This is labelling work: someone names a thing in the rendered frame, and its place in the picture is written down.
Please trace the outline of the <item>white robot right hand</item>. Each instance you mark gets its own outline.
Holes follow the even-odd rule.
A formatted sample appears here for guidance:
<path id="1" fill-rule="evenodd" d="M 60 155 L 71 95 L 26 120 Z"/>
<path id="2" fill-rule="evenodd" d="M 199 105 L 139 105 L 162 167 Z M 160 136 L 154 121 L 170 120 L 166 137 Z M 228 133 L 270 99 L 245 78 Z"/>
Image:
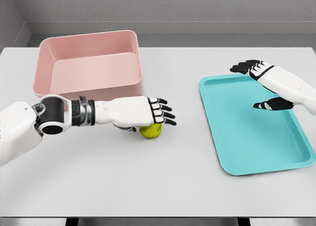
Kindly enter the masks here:
<path id="1" fill-rule="evenodd" d="M 247 60 L 232 66 L 230 71 L 247 75 L 264 88 L 278 94 L 278 97 L 253 104 L 256 109 L 287 110 L 306 101 L 307 91 L 304 88 L 308 84 L 280 66 L 260 60 Z"/>

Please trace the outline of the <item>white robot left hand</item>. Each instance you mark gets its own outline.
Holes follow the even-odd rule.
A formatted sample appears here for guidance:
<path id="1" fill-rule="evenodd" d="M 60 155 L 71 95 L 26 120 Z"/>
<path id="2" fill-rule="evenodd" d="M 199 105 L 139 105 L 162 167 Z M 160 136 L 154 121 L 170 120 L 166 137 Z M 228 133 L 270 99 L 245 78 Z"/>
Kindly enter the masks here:
<path id="1" fill-rule="evenodd" d="M 137 127 L 153 124 L 177 125 L 172 108 L 162 98 L 135 96 L 124 97 L 111 101 L 114 105 L 111 122 L 121 129 L 135 131 Z"/>

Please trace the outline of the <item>yellow-green tennis ball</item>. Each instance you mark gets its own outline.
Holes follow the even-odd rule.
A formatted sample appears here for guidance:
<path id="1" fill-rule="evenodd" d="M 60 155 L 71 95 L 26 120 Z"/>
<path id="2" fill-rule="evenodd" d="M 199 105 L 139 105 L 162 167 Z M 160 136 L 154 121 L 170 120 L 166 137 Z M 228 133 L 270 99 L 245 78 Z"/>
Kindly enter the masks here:
<path id="1" fill-rule="evenodd" d="M 147 139 L 158 137 L 162 131 L 162 124 L 150 124 L 149 126 L 139 127 L 141 136 Z"/>

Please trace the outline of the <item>pink plastic basket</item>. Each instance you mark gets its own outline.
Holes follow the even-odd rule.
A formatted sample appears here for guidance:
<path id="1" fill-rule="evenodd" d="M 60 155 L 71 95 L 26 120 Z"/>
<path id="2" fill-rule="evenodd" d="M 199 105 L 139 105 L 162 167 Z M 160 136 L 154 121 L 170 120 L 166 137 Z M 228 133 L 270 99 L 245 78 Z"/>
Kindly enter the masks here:
<path id="1" fill-rule="evenodd" d="M 33 79 L 38 97 L 110 101 L 143 94 L 137 35 L 131 30 L 47 38 Z"/>

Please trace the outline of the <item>blue plastic tray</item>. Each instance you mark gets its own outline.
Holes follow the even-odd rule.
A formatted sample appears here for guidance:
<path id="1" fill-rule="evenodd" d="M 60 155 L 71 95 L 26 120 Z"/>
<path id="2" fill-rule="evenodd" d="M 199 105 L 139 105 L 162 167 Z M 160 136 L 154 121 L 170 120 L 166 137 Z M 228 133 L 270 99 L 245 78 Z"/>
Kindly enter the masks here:
<path id="1" fill-rule="evenodd" d="M 292 110 L 254 104 L 276 95 L 241 75 L 202 78 L 199 90 L 222 168 L 235 176 L 304 168 L 316 153 Z"/>

